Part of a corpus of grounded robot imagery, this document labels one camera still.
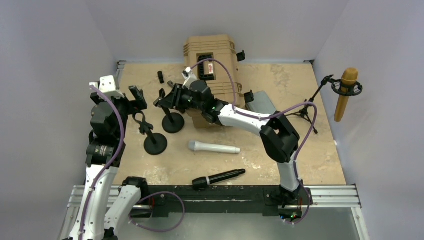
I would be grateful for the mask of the black round-base stand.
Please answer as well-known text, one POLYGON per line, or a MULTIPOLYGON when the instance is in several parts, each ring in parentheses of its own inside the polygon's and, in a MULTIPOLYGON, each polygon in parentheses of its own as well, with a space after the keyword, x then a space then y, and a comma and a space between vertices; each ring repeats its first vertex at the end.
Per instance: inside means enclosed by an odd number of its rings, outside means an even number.
POLYGON ((132 118, 139 124, 139 132, 142 135, 146 135, 146 139, 143 143, 144 150, 152 156, 162 154, 168 146, 167 138, 161 133, 152 132, 154 126, 146 121, 146 116, 142 111, 132 114, 132 118))
MULTIPOLYGON (((159 90, 159 96, 166 96, 166 91, 161 88, 159 90)), ((160 108, 165 113, 164 118, 162 119, 162 128, 170 134, 175 134, 180 132, 185 126, 185 120, 183 116, 176 112, 171 112, 170 109, 160 108)))

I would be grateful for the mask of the black round-base stand front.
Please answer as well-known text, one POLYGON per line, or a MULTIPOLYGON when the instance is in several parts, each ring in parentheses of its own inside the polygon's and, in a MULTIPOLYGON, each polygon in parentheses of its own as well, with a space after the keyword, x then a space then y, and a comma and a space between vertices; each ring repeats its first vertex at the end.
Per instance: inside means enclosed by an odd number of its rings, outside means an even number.
POLYGON ((154 126, 146 121, 146 116, 142 111, 132 114, 132 118, 139 124, 139 132, 142 135, 146 135, 146 139, 143 143, 144 150, 152 156, 162 154, 168 146, 167 138, 161 133, 152 132, 154 126))

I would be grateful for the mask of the white microphone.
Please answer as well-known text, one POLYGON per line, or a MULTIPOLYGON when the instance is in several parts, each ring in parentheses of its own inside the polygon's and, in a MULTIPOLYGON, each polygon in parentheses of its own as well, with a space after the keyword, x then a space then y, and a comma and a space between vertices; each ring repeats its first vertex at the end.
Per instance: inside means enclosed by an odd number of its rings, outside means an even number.
POLYGON ((207 151, 224 154, 239 154, 241 152, 241 149, 235 146, 204 143, 196 140, 188 142, 188 149, 193 152, 207 151))

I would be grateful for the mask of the tan plastic tool case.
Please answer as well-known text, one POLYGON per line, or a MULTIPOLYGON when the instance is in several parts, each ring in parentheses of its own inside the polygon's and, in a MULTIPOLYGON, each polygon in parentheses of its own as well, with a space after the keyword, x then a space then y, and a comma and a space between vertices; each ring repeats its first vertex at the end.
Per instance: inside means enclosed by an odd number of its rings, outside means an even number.
POLYGON ((184 46, 184 63, 212 94, 225 102, 245 108, 243 81, 239 80, 239 58, 228 34, 191 36, 184 46))

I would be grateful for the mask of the black microphone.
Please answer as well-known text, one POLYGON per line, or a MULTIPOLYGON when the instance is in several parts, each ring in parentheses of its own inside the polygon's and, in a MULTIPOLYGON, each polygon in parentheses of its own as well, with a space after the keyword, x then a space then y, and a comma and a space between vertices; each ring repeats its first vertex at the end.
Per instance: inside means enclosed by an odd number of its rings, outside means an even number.
POLYGON ((233 179, 245 173, 246 173, 246 170, 242 168, 242 169, 234 169, 234 170, 218 173, 215 175, 202 176, 192 180, 192 189, 195 191, 204 190, 212 184, 233 179))

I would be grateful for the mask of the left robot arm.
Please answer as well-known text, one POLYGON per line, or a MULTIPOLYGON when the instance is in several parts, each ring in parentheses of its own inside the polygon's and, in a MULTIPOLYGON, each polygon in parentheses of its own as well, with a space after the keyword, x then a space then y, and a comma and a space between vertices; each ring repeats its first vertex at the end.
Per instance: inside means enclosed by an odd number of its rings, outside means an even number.
POLYGON ((146 180, 128 177, 120 196, 109 204, 113 182, 118 173, 126 144, 124 142, 128 117, 142 113, 147 103, 142 90, 130 86, 134 100, 112 86, 91 85, 91 110, 89 144, 86 149, 85 186, 80 208, 68 240, 116 240, 120 228, 128 220, 135 204, 142 205, 149 199, 149 191, 143 187, 146 180))

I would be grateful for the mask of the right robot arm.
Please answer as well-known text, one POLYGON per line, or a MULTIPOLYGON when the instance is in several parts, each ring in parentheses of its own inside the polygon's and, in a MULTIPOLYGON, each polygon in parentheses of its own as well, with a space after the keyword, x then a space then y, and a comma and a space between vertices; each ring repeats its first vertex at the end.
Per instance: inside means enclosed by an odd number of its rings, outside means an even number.
POLYGON ((189 87, 175 84, 169 94, 161 89, 154 102, 163 110, 199 110, 210 124, 234 127, 259 136, 268 157, 277 163, 280 196, 288 204, 300 198, 303 182, 296 160, 303 144, 300 135, 283 112, 261 114, 235 107, 216 98, 204 81, 196 80, 189 87))

